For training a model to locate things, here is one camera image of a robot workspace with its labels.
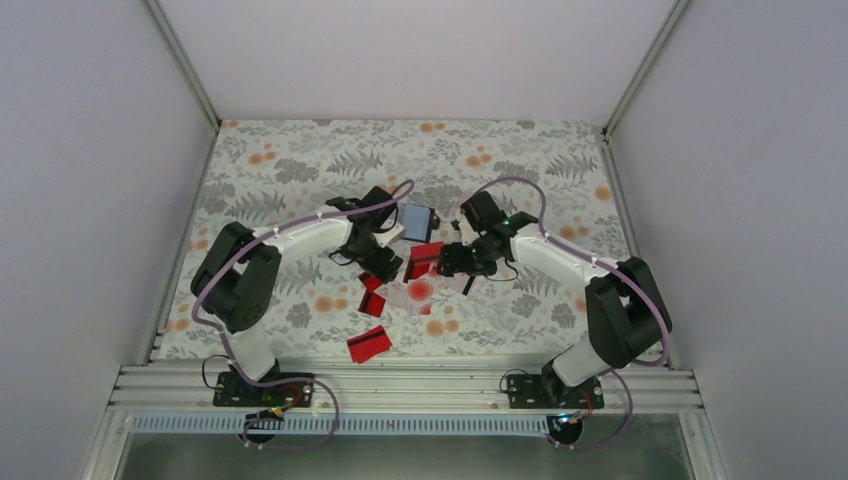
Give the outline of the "red card black stripe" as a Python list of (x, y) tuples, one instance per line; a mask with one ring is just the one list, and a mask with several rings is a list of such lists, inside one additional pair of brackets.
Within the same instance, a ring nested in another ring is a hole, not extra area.
[(377, 326), (348, 339), (346, 344), (351, 360), (356, 364), (363, 364), (392, 348), (392, 342), (383, 326)]

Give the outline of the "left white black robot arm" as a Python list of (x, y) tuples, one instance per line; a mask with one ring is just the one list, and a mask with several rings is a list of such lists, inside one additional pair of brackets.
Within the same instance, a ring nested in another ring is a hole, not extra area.
[(284, 260), (329, 251), (381, 283), (394, 280), (402, 260), (389, 245), (403, 227), (384, 224), (413, 188), (405, 180), (392, 193), (375, 187), (361, 199), (332, 198), (313, 214), (282, 225), (251, 229), (232, 222), (220, 231), (192, 279), (191, 317), (217, 332), (240, 376), (238, 390), (249, 402), (266, 404), (278, 391), (279, 363), (262, 318)]

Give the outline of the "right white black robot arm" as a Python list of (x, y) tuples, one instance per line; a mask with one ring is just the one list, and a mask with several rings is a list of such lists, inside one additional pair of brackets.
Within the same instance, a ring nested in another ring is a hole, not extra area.
[(500, 265), (522, 263), (582, 281), (587, 336), (541, 369), (541, 391), (552, 406), (567, 406), (585, 381), (626, 367), (668, 341), (671, 323), (643, 260), (612, 263), (569, 246), (546, 232), (539, 217), (506, 214), (486, 191), (462, 203), (452, 225), (461, 239), (441, 248), (436, 270), (442, 276), (488, 277)]

